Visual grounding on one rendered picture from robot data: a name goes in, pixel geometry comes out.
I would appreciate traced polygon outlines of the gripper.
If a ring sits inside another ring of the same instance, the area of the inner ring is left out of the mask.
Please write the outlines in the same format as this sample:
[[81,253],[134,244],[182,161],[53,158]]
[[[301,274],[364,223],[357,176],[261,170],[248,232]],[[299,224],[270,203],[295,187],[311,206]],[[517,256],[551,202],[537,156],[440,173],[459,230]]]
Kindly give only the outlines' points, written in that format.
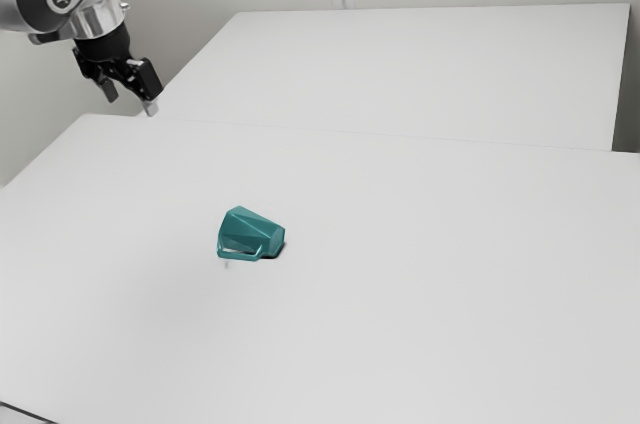
[[76,39],[73,54],[81,74],[93,81],[109,103],[114,103],[119,93],[113,80],[124,83],[141,101],[148,117],[157,114],[157,99],[164,87],[147,58],[133,59],[130,53],[130,35],[126,25],[96,39]]

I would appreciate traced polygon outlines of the teal faceted mug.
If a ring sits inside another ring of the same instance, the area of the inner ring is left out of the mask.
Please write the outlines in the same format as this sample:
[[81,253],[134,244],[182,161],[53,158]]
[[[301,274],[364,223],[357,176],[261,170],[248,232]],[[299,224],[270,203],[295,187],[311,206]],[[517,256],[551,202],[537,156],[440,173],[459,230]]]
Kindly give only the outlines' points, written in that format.
[[216,253],[222,259],[256,262],[279,256],[285,228],[237,206],[228,210],[218,231]]

